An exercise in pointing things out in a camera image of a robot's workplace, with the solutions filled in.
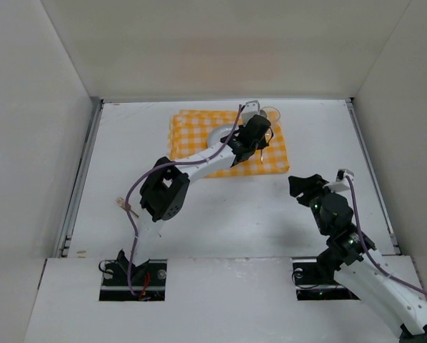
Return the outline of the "silver spoon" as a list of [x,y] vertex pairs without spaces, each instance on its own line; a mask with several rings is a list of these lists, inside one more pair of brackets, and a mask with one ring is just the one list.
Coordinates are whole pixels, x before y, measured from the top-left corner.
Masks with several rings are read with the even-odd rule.
[[270,145],[271,140],[273,139],[274,133],[273,129],[270,127],[267,132],[264,134],[263,139],[260,141],[258,150],[260,151],[260,163],[263,164],[263,151],[266,147]]

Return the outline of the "clear drinking glass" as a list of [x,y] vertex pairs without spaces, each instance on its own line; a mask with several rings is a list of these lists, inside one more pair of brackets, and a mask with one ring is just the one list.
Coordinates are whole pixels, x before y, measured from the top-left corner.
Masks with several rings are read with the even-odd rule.
[[272,126],[276,126],[280,122],[281,112],[273,106],[265,106],[261,108],[261,114],[270,121]]

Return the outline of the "white ceramic plate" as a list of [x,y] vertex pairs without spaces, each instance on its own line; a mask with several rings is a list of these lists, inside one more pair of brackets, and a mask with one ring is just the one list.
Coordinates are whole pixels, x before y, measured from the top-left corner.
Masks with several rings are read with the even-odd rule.
[[225,124],[216,127],[208,135],[207,147],[211,148],[219,142],[224,143],[224,141],[230,136],[231,132],[233,132],[233,134],[230,137],[229,141],[232,141],[233,138],[240,132],[241,128],[241,125],[237,125],[235,128],[233,128],[232,124]]

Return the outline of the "yellow white checkered cloth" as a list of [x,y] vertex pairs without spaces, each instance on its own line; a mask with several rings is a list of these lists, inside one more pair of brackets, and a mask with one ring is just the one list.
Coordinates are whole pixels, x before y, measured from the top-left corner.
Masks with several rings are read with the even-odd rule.
[[[236,111],[213,111],[184,109],[172,116],[169,133],[169,158],[182,159],[207,149],[207,138],[213,129],[225,124],[233,124]],[[256,152],[248,161],[233,168],[219,170],[210,178],[244,177],[259,174],[279,174],[290,169],[286,144],[280,122],[272,126],[273,139],[263,151]]]

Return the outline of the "copper fork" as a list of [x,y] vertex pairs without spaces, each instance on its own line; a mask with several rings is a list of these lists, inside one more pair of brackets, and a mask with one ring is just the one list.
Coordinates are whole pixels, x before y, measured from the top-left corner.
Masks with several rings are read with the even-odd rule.
[[131,207],[130,204],[127,204],[125,202],[125,199],[122,197],[117,197],[116,198],[116,204],[123,209],[126,212],[130,212],[132,215],[134,215],[136,218],[139,217],[139,215],[133,210],[133,208]]

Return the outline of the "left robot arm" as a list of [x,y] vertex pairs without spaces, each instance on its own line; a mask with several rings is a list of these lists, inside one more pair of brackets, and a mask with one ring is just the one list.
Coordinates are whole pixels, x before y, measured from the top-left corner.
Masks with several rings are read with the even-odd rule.
[[271,130],[271,122],[257,112],[242,125],[234,122],[228,136],[212,147],[179,160],[161,157],[134,182],[124,198],[124,210],[134,231],[130,256],[121,263],[126,276],[132,278],[147,263],[146,240],[156,233],[160,222],[181,211],[189,186],[248,161],[268,146],[266,133]]

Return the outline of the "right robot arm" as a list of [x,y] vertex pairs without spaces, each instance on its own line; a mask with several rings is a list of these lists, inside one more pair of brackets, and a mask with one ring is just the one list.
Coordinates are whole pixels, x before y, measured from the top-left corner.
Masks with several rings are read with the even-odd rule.
[[427,342],[427,292],[403,281],[389,267],[375,243],[363,232],[353,174],[340,169],[334,182],[321,175],[290,176],[289,194],[311,210],[326,250],[313,263],[309,279],[293,273],[297,286],[340,284],[367,305],[400,342]]

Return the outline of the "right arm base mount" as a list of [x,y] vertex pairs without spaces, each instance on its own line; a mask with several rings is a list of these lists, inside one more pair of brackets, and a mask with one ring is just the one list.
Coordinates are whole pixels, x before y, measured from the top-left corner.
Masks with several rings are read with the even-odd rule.
[[351,290],[334,280],[333,273],[340,262],[327,250],[317,257],[293,259],[291,279],[297,300],[359,300]]

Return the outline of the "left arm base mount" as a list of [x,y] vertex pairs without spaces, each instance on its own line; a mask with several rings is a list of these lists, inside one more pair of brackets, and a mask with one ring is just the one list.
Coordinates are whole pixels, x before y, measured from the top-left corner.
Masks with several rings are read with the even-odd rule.
[[131,287],[128,283],[129,260],[121,250],[117,258],[99,262],[101,272],[100,302],[162,302],[166,296],[167,261],[148,260],[131,267]]

